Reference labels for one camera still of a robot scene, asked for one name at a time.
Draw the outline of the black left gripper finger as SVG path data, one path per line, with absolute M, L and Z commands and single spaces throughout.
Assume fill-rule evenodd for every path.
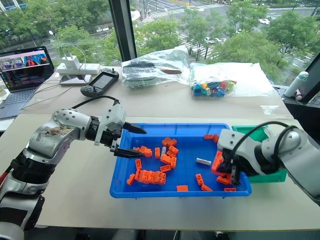
M 146 134 L 147 132 L 140 126 L 130 123 L 130 122 L 125 122 L 123 124 L 123 129 L 127 130 L 130 133 L 134 134 Z
M 137 158 L 142 158 L 145 156 L 140 151 L 133 150 L 133 149 L 121 149 L 121 148 L 117 148 L 113 152 L 113 154 L 116 157 L 121 157 L 121 158 L 126 158 L 126 159 L 137 159 Z

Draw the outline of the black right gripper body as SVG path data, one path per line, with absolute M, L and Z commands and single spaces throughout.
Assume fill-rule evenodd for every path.
M 223 149 L 222 150 L 222 157 L 223 157 L 223 162 L 220 165 L 220 170 L 226 170 L 226 171 L 231 171 L 232 168 L 232 161 L 231 161 L 231 150 L 229 149 Z M 236 164 L 238 164 L 238 166 L 240 167 L 240 171 L 246 173 L 247 169 L 245 166 L 245 158 L 243 156 L 240 155 L 235 155 L 235 157 L 233 158 L 234 162 Z

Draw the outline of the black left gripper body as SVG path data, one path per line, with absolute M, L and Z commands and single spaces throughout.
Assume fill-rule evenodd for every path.
M 101 135 L 100 143 L 110 148 L 113 153 L 123 153 L 124 149 L 119 148 L 118 139 L 122 136 L 122 127 L 115 130 L 104 130 Z

